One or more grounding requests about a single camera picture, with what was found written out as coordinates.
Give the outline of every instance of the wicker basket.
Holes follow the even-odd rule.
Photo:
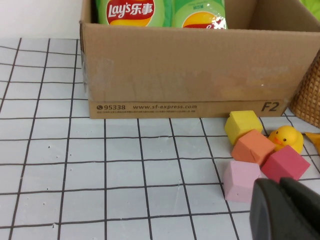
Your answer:
[[[303,77],[290,110],[300,119],[320,128],[320,52]]]

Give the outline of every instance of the yellow rubber duck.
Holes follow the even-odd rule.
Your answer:
[[[271,132],[268,138],[275,144],[275,151],[279,151],[289,145],[298,154],[301,154],[304,147],[304,137],[301,132],[297,131],[293,126],[281,126]]]

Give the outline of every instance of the table surface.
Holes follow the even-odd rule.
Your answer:
[[[249,204],[225,201],[225,118],[89,119],[80,42],[0,39],[1,240],[250,240]],[[320,129],[289,110],[262,117]],[[320,193],[320,157],[301,183]]]

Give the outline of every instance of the black object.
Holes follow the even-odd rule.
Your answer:
[[[257,179],[250,225],[253,240],[320,240],[320,195],[292,178]]]

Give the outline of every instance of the shipping box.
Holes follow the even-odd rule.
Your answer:
[[[281,116],[320,49],[299,0],[225,0],[227,30],[109,26],[84,0],[80,42],[90,117]]]

